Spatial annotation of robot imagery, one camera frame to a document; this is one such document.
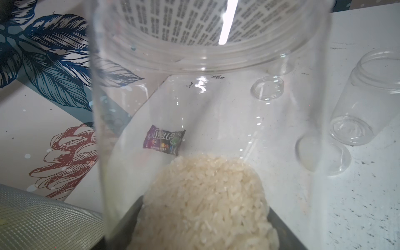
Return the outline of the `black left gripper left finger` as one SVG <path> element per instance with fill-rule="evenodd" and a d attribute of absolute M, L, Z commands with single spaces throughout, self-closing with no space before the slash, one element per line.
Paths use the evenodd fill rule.
<path fill-rule="evenodd" d="M 126 250 L 131 243 L 142 205 L 143 196 L 140 196 L 117 225 L 114 235 L 109 239 L 102 237 L 91 250 Z"/>

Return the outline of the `wide jar patterned lid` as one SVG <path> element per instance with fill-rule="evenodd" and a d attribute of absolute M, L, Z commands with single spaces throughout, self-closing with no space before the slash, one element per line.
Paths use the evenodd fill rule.
<path fill-rule="evenodd" d="M 297 160 L 327 138 L 330 1 L 90 1 L 89 41 L 105 236 L 143 196 L 127 250 L 279 250 L 272 208 L 325 247 L 327 176 Z M 283 94 L 251 94 L 270 64 Z M 154 125 L 179 156 L 144 149 Z"/>

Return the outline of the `clear jar lid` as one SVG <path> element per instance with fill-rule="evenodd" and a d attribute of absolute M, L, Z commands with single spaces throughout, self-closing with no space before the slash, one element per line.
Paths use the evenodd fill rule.
<path fill-rule="evenodd" d="M 261 101 L 277 99 L 283 92 L 284 81 L 278 76 L 262 77 L 251 87 L 251 94 Z"/>
<path fill-rule="evenodd" d="M 349 150 L 343 144 L 311 134 L 306 134 L 298 139 L 295 145 L 295 154 L 305 169 L 311 172 L 321 171 L 327 176 L 342 174 L 352 161 Z"/>

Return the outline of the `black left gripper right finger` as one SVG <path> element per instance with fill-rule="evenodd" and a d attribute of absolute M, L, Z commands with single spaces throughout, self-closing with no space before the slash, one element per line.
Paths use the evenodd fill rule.
<path fill-rule="evenodd" d="M 280 250 L 308 250 L 272 208 L 269 210 L 268 221 L 277 230 Z"/>

